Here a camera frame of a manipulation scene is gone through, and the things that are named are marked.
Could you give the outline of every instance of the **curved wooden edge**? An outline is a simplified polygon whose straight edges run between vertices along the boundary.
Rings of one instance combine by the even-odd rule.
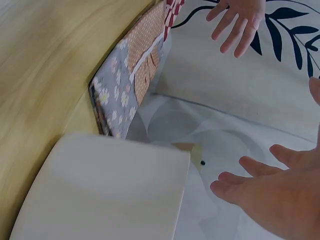
[[[154,3],[0,2],[0,240],[8,239],[56,141],[64,132],[96,132],[86,106],[88,83],[137,16]]]

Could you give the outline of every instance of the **child's hand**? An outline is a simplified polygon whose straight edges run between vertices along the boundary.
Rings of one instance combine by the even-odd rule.
[[[266,0],[220,0],[218,5],[207,15],[206,20],[211,21],[227,7],[229,7],[229,9],[212,33],[212,39],[217,40],[222,31],[229,26],[235,16],[239,14],[230,35],[220,48],[222,53],[226,53],[242,34],[240,43],[234,52],[234,56],[239,58],[248,49],[255,37],[261,20],[265,17]]]

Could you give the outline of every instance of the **finger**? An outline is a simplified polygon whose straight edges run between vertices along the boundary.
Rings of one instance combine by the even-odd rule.
[[[250,24],[246,25],[244,32],[243,32],[243,35],[241,37],[241,40],[234,51],[234,56],[236,58],[240,58],[246,52],[249,45],[254,40],[256,31],[257,30],[255,30],[253,27],[251,27]]]
[[[247,20],[245,18],[242,18],[240,16],[238,17],[238,19],[236,20],[232,28],[232,31],[230,32],[230,35],[227,37],[227,39],[225,40],[225,42],[222,44],[220,48],[220,51],[223,54],[230,49],[230,47],[232,46],[232,44],[235,43],[235,41],[238,39],[240,34],[243,33],[246,23],[247,23]]]
[[[211,183],[210,189],[218,198],[230,204],[237,204],[243,194],[241,186],[241,184],[230,185],[222,181],[214,181]]]
[[[259,29],[260,23],[261,23],[262,19],[264,19],[264,17],[265,17],[264,12],[265,12],[265,11],[262,11],[260,14],[257,14],[256,16],[254,16],[254,17],[252,18],[252,21],[248,21],[248,23],[251,24],[251,26],[252,26],[255,30],[258,30],[258,29]]]
[[[223,12],[228,7],[228,3],[226,1],[220,1],[206,16],[206,20],[208,22],[212,21],[216,18],[221,12]]]
[[[248,181],[249,179],[249,177],[237,176],[227,171],[222,172],[218,176],[219,181],[230,185],[243,184],[245,181]]]
[[[320,105],[320,79],[311,77],[309,81],[309,89],[315,102]]]
[[[228,9],[228,11],[226,11],[211,35],[213,40],[217,40],[219,38],[220,34],[223,32],[223,30],[225,30],[226,27],[230,25],[236,15],[237,13],[231,9]]]
[[[310,164],[308,157],[305,157],[307,151],[295,151],[281,145],[273,145],[270,147],[272,155],[288,168],[304,168]]]
[[[239,163],[253,177],[273,175],[283,171],[278,167],[266,165],[248,156],[240,158]]]

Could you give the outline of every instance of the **white surface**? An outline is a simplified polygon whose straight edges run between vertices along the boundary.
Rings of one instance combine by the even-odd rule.
[[[61,139],[11,240],[171,240],[190,154],[109,137]]]
[[[297,0],[320,11],[319,0]],[[175,24],[181,23],[200,6],[215,6],[204,0],[186,0]],[[266,13],[279,8],[291,8],[301,17],[281,19],[287,28],[310,26],[320,29],[320,14],[307,6],[285,0],[268,1]],[[302,69],[296,65],[293,43],[289,34],[278,23],[273,22],[282,38],[282,58],[279,62],[274,53],[271,34],[266,22],[258,30],[262,56],[251,47],[239,59],[234,57],[235,47],[226,54],[220,47],[230,33],[233,23],[217,41],[211,34],[223,14],[212,22],[206,21],[210,10],[198,11],[185,25],[171,30],[171,38],[165,47],[171,47],[161,73],[157,92],[189,101],[201,103],[225,113],[277,128],[308,140],[315,139],[320,120],[318,106],[309,94],[307,52],[298,42],[302,55]],[[317,36],[297,34],[303,44]],[[310,51],[320,64],[320,51]],[[313,64],[313,75],[318,77],[320,69]]]
[[[201,172],[190,165],[174,240],[279,240],[239,207],[217,198],[210,184],[224,171],[249,176],[238,163],[245,155],[284,169],[269,152],[273,144],[295,150],[315,147],[273,128],[158,95],[145,98],[128,133],[130,139],[138,136],[139,141],[155,145],[191,142],[203,146],[206,165]]]

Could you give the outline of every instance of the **gray floral fabric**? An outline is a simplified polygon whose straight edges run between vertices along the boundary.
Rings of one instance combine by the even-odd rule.
[[[129,81],[128,45],[122,40],[94,76],[89,92],[101,134],[126,138],[138,109],[134,82]]]

